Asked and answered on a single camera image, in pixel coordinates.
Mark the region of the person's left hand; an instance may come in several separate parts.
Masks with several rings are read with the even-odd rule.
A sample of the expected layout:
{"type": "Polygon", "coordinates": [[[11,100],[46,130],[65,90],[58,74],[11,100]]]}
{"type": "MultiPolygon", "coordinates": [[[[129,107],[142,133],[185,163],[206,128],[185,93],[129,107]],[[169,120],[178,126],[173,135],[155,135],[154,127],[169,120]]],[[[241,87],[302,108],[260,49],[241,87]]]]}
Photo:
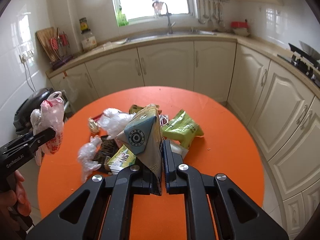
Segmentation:
{"type": "Polygon", "coordinates": [[[20,229],[20,225],[10,217],[8,207],[17,204],[18,212],[23,216],[29,216],[31,213],[31,204],[22,185],[24,182],[23,176],[18,170],[15,171],[14,174],[16,179],[16,188],[14,190],[1,193],[1,215],[14,231],[18,231],[20,229]]]}

